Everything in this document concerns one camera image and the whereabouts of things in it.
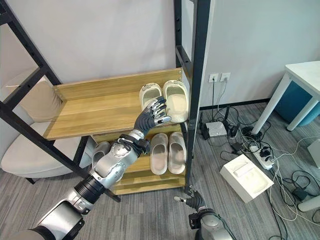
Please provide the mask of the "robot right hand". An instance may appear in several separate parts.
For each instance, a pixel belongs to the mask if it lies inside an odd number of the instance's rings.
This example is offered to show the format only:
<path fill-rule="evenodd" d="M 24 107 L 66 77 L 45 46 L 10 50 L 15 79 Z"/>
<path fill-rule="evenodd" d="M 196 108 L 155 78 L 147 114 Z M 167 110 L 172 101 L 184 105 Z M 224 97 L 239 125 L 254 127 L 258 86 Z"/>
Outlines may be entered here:
<path fill-rule="evenodd" d="M 189 196 L 189 198 L 175 196 L 173 199 L 176 202 L 187 205 L 197 212 L 208 208 L 203 196 L 192 185 L 187 187 L 187 195 Z"/>

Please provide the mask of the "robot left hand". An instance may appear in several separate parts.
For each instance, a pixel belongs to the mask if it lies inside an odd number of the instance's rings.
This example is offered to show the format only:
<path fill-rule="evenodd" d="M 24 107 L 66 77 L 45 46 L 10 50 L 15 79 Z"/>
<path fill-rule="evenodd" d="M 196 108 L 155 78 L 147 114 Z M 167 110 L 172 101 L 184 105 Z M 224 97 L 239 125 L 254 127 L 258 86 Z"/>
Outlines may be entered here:
<path fill-rule="evenodd" d="M 152 99 L 137 117 L 133 129 L 146 136 L 152 128 L 170 122 L 172 118 L 166 114 L 166 107 L 166 99 L 163 96 Z"/>

